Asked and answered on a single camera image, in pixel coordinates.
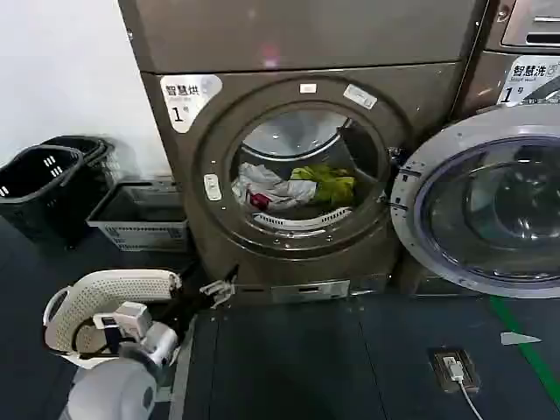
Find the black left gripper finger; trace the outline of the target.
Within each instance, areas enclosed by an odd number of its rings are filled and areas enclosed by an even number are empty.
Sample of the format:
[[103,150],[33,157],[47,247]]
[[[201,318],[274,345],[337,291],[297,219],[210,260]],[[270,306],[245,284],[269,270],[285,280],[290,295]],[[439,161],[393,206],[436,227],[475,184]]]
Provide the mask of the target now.
[[222,282],[213,282],[199,288],[199,292],[203,297],[203,307],[205,309],[214,309],[221,303],[222,298]]
[[239,265],[236,264],[217,285],[216,296],[219,298],[231,298],[235,294],[235,281],[238,275]]

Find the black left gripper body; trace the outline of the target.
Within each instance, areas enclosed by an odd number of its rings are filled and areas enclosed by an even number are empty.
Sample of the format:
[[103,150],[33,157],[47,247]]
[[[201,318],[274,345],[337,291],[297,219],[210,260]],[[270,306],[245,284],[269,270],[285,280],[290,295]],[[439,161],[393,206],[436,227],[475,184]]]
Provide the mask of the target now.
[[183,340],[194,316],[209,309],[213,299],[200,291],[209,281],[205,277],[182,277],[181,286],[172,293],[172,299],[164,308],[160,321],[170,327]]

